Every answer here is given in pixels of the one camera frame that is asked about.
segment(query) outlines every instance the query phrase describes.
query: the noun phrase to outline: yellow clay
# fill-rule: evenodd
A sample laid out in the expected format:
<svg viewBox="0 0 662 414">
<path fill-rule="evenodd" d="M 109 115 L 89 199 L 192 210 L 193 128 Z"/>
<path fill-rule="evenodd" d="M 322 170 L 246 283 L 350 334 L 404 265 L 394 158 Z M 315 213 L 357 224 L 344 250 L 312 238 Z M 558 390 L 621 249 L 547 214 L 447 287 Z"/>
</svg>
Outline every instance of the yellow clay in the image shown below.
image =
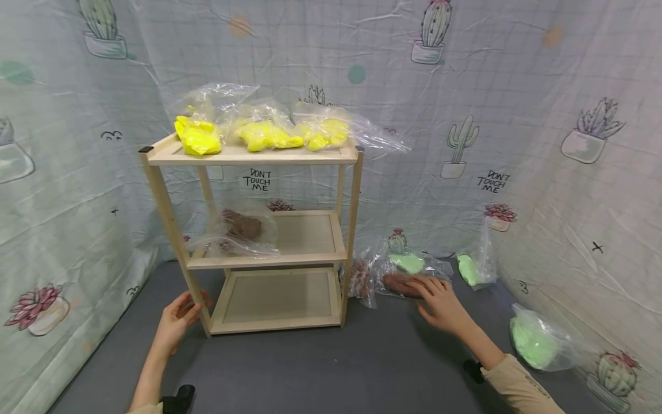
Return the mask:
<svg viewBox="0 0 662 414">
<path fill-rule="evenodd" d="M 187 154 L 218 154 L 221 150 L 220 137 L 214 124 L 192 121 L 190 118 L 180 115 L 175 121 L 175 131 Z"/>
<path fill-rule="evenodd" d="M 290 136 L 271 121 L 247 123 L 239 127 L 237 135 L 251 152 L 267 148 L 296 148 L 303 145 L 301 136 Z"/>
<path fill-rule="evenodd" d="M 324 119 L 320 122 L 299 125 L 306 147 L 311 151 L 319 151 L 329 147 L 345 145 L 350 135 L 346 122 L 338 119 Z"/>
</svg>

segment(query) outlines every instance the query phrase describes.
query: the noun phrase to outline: light green play dough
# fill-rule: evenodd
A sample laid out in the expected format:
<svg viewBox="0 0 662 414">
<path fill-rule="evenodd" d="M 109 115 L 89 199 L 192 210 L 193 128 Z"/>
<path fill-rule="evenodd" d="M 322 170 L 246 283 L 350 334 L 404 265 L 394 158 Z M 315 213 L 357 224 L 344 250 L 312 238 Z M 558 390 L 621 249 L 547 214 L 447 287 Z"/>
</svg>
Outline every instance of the light green play dough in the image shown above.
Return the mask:
<svg viewBox="0 0 662 414">
<path fill-rule="evenodd" d="M 531 368 L 545 370 L 559 352 L 558 342 L 551 333 L 527 317 L 512 318 L 510 334 L 517 353 Z"/>
<path fill-rule="evenodd" d="M 481 281 L 481 277 L 476 269 L 476 263 L 466 254 L 460 254 L 457 257 L 457 267 L 459 274 L 469 286 L 476 286 Z"/>
<path fill-rule="evenodd" d="M 389 259 L 399 268 L 409 274 L 416 274 L 423 270 L 425 260 L 415 254 L 390 254 Z"/>
</svg>

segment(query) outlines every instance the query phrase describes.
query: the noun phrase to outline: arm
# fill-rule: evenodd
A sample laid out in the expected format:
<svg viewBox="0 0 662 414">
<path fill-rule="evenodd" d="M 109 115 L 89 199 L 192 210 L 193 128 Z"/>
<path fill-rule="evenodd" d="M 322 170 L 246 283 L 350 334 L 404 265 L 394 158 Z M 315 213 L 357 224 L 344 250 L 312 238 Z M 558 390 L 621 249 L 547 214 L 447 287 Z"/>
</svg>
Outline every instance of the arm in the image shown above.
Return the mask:
<svg viewBox="0 0 662 414">
<path fill-rule="evenodd" d="M 433 327 L 457 336 L 483 366 L 486 380 L 518 414 L 563 414 L 545 389 L 512 356 L 506 355 L 474 322 L 459 302 L 450 282 L 414 276 L 409 286 L 418 290 L 429 311 L 418 311 Z"/>
<path fill-rule="evenodd" d="M 200 320 L 201 305 L 195 305 L 191 292 L 182 293 L 173 303 L 165 307 L 152 347 L 140 373 L 129 412 L 133 414 L 156 414 L 163 411 L 159 404 L 161 380 L 168 358 L 177 351 L 186 329 Z"/>
</svg>

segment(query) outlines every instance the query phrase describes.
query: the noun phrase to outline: fabric backdrop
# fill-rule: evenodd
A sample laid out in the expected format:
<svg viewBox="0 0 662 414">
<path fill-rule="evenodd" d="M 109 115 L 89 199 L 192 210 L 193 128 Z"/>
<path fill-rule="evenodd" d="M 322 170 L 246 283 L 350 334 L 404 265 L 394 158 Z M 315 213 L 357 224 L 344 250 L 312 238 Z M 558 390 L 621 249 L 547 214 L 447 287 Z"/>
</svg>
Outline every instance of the fabric backdrop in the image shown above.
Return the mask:
<svg viewBox="0 0 662 414">
<path fill-rule="evenodd" d="M 436 7 L 448 7 L 443 37 L 424 19 Z M 368 152 L 358 235 L 400 227 L 409 246 L 445 255 L 488 217 L 505 283 L 590 344 L 581 373 L 605 410 L 662 412 L 658 2 L 5 0 L 1 10 L 0 413 L 45 412 L 172 258 L 136 153 L 171 132 L 168 104 L 211 81 L 341 105 L 410 136 L 409 154 Z M 477 135 L 460 154 L 448 136 L 465 123 Z M 246 184 L 250 168 L 212 168 L 217 197 L 231 188 L 296 209 L 334 205 L 335 168 L 254 169 L 270 173 L 266 188 Z M 164 173 L 195 237 L 197 177 Z"/>
</svg>

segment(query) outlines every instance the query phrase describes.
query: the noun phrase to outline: beige sleeve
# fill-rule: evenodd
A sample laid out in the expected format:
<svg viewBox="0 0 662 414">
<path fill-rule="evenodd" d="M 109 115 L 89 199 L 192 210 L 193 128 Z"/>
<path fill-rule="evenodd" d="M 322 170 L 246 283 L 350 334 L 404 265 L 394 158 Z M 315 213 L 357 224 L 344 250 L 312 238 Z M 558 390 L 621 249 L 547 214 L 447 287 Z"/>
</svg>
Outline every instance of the beige sleeve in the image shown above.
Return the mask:
<svg viewBox="0 0 662 414">
<path fill-rule="evenodd" d="M 128 414 L 163 414 L 164 404 L 159 403 L 159 405 L 145 405 L 137 410 L 131 411 Z"/>
<path fill-rule="evenodd" d="M 563 410 L 513 355 L 507 354 L 506 359 L 494 369 L 488 371 L 481 368 L 481 371 L 515 413 L 563 414 Z"/>
</svg>

